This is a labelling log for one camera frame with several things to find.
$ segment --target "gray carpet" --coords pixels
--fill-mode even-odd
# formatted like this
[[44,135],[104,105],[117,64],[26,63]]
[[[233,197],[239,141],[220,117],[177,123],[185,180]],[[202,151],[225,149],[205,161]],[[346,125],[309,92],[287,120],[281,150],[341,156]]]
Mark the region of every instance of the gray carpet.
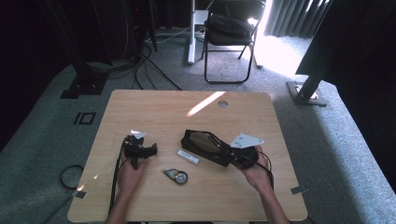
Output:
[[[159,51],[149,58],[183,91],[270,94],[299,183],[309,188],[304,200],[311,220],[302,223],[396,223],[396,196],[336,88],[320,84],[326,107],[295,105],[290,97],[286,82],[306,79],[293,73],[309,43],[309,39],[298,37],[264,38],[257,51],[266,63],[261,69],[253,64],[250,80],[240,85],[210,85],[204,81],[199,41],[193,65],[187,64],[186,38],[160,43]],[[245,75],[247,60],[238,62],[234,54],[230,55],[233,57],[214,54],[210,58],[212,78]],[[113,72],[101,95],[61,100],[75,75],[73,67],[68,66],[52,80],[0,153],[0,223],[44,223],[52,214],[48,223],[69,223],[72,190],[61,184],[60,174],[67,166],[85,165],[110,93],[131,89],[134,83],[134,70]],[[140,66],[137,80],[144,89],[177,89],[150,63]],[[85,113],[85,119],[76,119],[78,113]],[[92,124],[79,123],[89,122],[92,113]],[[68,170],[66,184],[76,185],[80,174],[79,169]]]

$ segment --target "table top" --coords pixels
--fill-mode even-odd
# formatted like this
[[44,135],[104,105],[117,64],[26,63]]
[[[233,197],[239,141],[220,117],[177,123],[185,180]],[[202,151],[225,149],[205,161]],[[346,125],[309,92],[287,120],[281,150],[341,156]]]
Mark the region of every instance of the table top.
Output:
[[[180,140],[186,129],[212,132],[230,144],[239,133],[264,140],[271,159],[275,193],[290,220],[307,217],[299,184],[271,98],[265,93],[224,91],[113,91],[79,181],[84,199],[74,198],[71,221],[103,221],[123,138],[131,130],[147,133],[144,146],[158,145],[131,200],[130,221],[256,221],[267,220],[257,191],[231,164],[220,166],[200,158],[182,159]],[[162,170],[189,175],[180,186]]]

